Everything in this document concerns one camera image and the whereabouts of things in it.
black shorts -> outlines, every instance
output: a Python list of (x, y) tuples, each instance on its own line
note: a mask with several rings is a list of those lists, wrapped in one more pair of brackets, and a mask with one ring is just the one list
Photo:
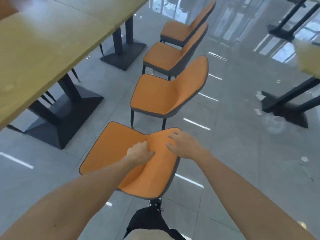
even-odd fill
[(169, 229), (161, 213), (152, 206), (137, 210), (131, 218), (123, 238), (135, 229), (163, 230), (175, 240), (186, 240), (176, 229)]

tiled floor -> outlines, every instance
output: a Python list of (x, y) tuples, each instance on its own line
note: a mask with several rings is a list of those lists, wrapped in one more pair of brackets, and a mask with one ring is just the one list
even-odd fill
[[(190, 24), (209, 1), (150, 0), (134, 16), (134, 37), (150, 48), (159, 41), (167, 20), (174, 18)], [(307, 1), (307, 8), (299, 10), (287, 28), (312, 5)], [(287, 122), (274, 124), (266, 114), (258, 115), (254, 110), (261, 109), (255, 96), (257, 91), (282, 95), (309, 78), (296, 68), (292, 45), (266, 32), (266, 25), (277, 24), (291, 7), (286, 0), (217, 0), (208, 19), (209, 31), (192, 58), (201, 54), (208, 57), (208, 80), (196, 97), (168, 119), (167, 128), (179, 127), (195, 136), (291, 217), (306, 223), (309, 231), (320, 239), (320, 109), (306, 113), (309, 129)], [(319, 20), (316, 13), (297, 36), (317, 39)], [(109, 37), (103, 43), (104, 50), (111, 45)], [(79, 176), (81, 162), (108, 122), (130, 125), (130, 99), (147, 50), (124, 72), (102, 63), (97, 48), (75, 67), (81, 83), (70, 72), (75, 84), (105, 99), (65, 149), (56, 149), (8, 129), (0, 132), (0, 234), (40, 197)], [(62, 95), (58, 85), (50, 92), (56, 98)], [(311, 92), (294, 102), (310, 100), (320, 90), (315, 88)], [(35, 119), (25, 111), (12, 124), (25, 130)], [(142, 133), (156, 132), (161, 125), (161, 119), (135, 115), (134, 128)], [(2, 155), (15, 157), (34, 168)], [(304, 163), (301, 157), (309, 161)], [(169, 227), (176, 228), (187, 239), (244, 239), (194, 162), (182, 159), (177, 174), (191, 182), (174, 177), (163, 197), (163, 217)], [(115, 192), (109, 202), (112, 205), (104, 206), (92, 218), (80, 239), (121, 240), (134, 212), (147, 206), (147, 201), (120, 192)]]

table pedestal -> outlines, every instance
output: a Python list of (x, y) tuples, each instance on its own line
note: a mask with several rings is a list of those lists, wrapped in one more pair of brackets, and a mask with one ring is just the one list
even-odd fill
[(121, 29), (118, 28), (112, 34), (114, 47), (106, 56), (100, 58), (103, 62), (126, 71), (134, 60), (140, 55), (146, 44), (134, 41), (134, 19), (131, 16), (125, 22), (125, 43), (122, 42)]
[(307, 13), (302, 17), (301, 20), (298, 21), (289, 31), (284, 30), (283, 26), (289, 21), (289, 19), (298, 11), (298, 9), (305, 3), (306, 0), (299, 0), (297, 4), (292, 8), (292, 10), (284, 17), (284, 19), (280, 22), (278, 26), (275, 25), (267, 25), (266, 29), (269, 34), (276, 36), (280, 39), (287, 40), (292, 42), (294, 39), (294, 32), (298, 30), (298, 28), (304, 24), (320, 7), (319, 3), (316, 3)]
[(103, 97), (74, 85), (68, 74), (59, 80), (63, 94), (49, 109), (38, 100), (29, 110), (39, 116), (26, 134), (59, 149), (64, 149), (71, 138), (103, 100)]
[(295, 105), (288, 102), (318, 84), (320, 84), (320, 79), (311, 77), (281, 97), (276, 97), (270, 93), (262, 91), (262, 95), (266, 96), (261, 101), (262, 111), (266, 113), (273, 113), (275, 116), (284, 117), (286, 121), (299, 125), (303, 128), (308, 128), (308, 122), (304, 112), (320, 105), (320, 96), (301, 105)]

black shoe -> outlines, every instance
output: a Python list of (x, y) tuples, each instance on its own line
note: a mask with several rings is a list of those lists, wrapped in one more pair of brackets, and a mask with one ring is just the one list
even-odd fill
[(162, 204), (162, 198), (149, 200), (149, 207), (155, 207), (159, 212), (163, 211), (163, 209), (161, 209), (161, 204)]

gray chair trim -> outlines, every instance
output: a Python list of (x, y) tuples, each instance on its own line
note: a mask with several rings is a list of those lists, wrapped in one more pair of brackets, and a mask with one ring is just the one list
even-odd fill
[(179, 110), (182, 108), (182, 106), (184, 106), (187, 102), (189, 102), (192, 98), (194, 98), (194, 96), (196, 96), (198, 94), (198, 92), (200, 92), (202, 90), (202, 88), (205, 86), (206, 81), (208, 79), (208, 72), (209, 72), (209, 66), (208, 66), (208, 69), (206, 71), (207, 76), (206, 76), (206, 78), (204, 80), (203, 85), (197, 91), (195, 91), (188, 99), (186, 99), (182, 104), (180, 104), (178, 107), (176, 107), (174, 110), (170, 111), (167, 114), (152, 113), (152, 112), (144, 111), (142, 109), (134, 108), (134, 107), (131, 107), (131, 106), (130, 106), (130, 108), (135, 112), (142, 113), (142, 114), (145, 114), (145, 115), (150, 115), (150, 116), (157, 117), (157, 118), (162, 118), (162, 119), (170, 118), (170, 117), (176, 115), (179, 112)]
[(169, 71), (162, 69), (160, 67), (157, 67), (153, 64), (150, 64), (148, 62), (143, 61), (143, 64), (146, 67), (149, 67), (157, 72), (160, 72), (166, 76), (178, 76), (180, 75), (181, 72), (183, 72), (183, 70), (186, 68), (188, 62), (190, 61), (191, 57), (193, 56), (194, 52), (196, 51), (198, 45), (201, 43), (201, 41), (203, 40), (204, 36), (206, 35), (206, 33), (208, 32), (208, 28), (209, 26), (207, 25), (205, 31), (203, 32), (203, 34), (201, 35), (200, 39), (198, 39), (193, 46), (188, 50), (188, 52), (177, 62), (177, 64), (175, 64), (173, 66), (173, 68), (171, 68)]
[[(137, 131), (137, 130), (136, 130), (136, 132), (138, 132), (138, 133), (140, 133), (140, 134), (142, 134), (142, 135), (146, 135), (146, 136), (147, 136), (147, 135), (150, 135), (150, 134), (143, 134), (143, 133), (141, 133), (141, 132), (139, 132), (139, 131)], [(87, 153), (87, 155), (86, 155), (85, 159), (83, 160), (83, 162), (86, 160), (86, 158), (87, 158), (88, 154), (90, 153), (90, 151)], [(79, 173), (80, 173), (80, 174), (81, 174), (80, 168), (81, 168), (83, 162), (81, 163), (81, 165), (80, 165), (80, 167), (79, 167)], [(166, 193), (166, 191), (168, 190), (168, 188), (170, 187), (170, 184), (172, 183), (172, 180), (174, 179), (175, 173), (176, 173), (176, 171), (177, 171), (177, 169), (178, 169), (179, 162), (180, 162), (180, 157), (177, 157), (176, 163), (175, 163), (175, 165), (174, 165), (174, 167), (173, 167), (171, 176), (170, 176), (170, 178), (169, 178), (166, 186), (164, 187), (164, 189), (163, 189), (163, 191), (161, 192), (161, 194), (160, 194), (159, 196), (155, 197), (155, 198), (139, 197), (139, 196), (136, 196), (136, 195), (134, 195), (134, 194), (126, 193), (126, 192), (122, 191), (122, 190), (119, 189), (119, 188), (116, 188), (116, 191), (121, 191), (121, 192), (123, 192), (123, 193), (125, 193), (125, 194), (127, 194), (127, 195), (131, 195), (131, 196), (134, 196), (134, 197), (137, 197), (137, 198), (141, 198), (141, 199), (145, 199), (145, 200), (158, 199), (158, 198), (162, 197), (162, 196)]]
[(216, 2), (214, 3), (213, 7), (209, 10), (209, 12), (203, 17), (203, 19), (200, 21), (200, 23), (193, 29), (193, 31), (186, 37), (185, 40), (181, 41), (181, 40), (176, 40), (174, 38), (165, 36), (160, 34), (160, 41), (164, 41), (166, 43), (169, 44), (174, 44), (180, 47), (184, 47), (187, 42), (191, 39), (191, 37), (197, 32), (197, 30), (201, 27), (202, 24), (205, 23), (205, 21), (207, 21), (208, 17), (210, 16), (210, 14), (212, 13), (212, 11), (214, 10), (214, 7), (216, 6)]

